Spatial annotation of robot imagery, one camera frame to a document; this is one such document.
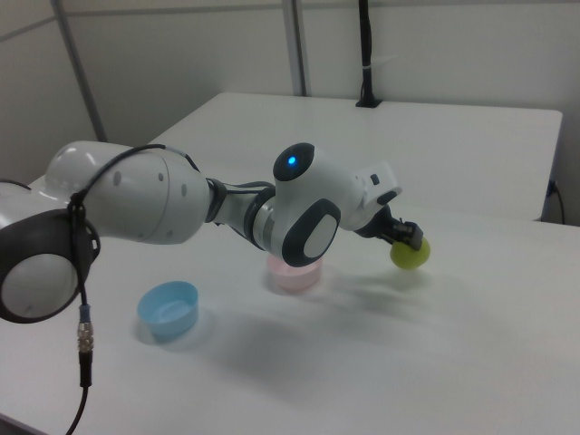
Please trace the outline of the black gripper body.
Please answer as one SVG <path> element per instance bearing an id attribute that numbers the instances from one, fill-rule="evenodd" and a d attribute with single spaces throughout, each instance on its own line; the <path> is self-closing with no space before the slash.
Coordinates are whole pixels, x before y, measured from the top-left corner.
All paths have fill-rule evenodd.
<path id="1" fill-rule="evenodd" d="M 382 233 L 388 232 L 394 235 L 393 226 L 399 221 L 392 216 L 391 208 L 385 205 L 379 210 L 365 226 L 354 231 L 363 238 L 379 238 L 382 239 Z"/>

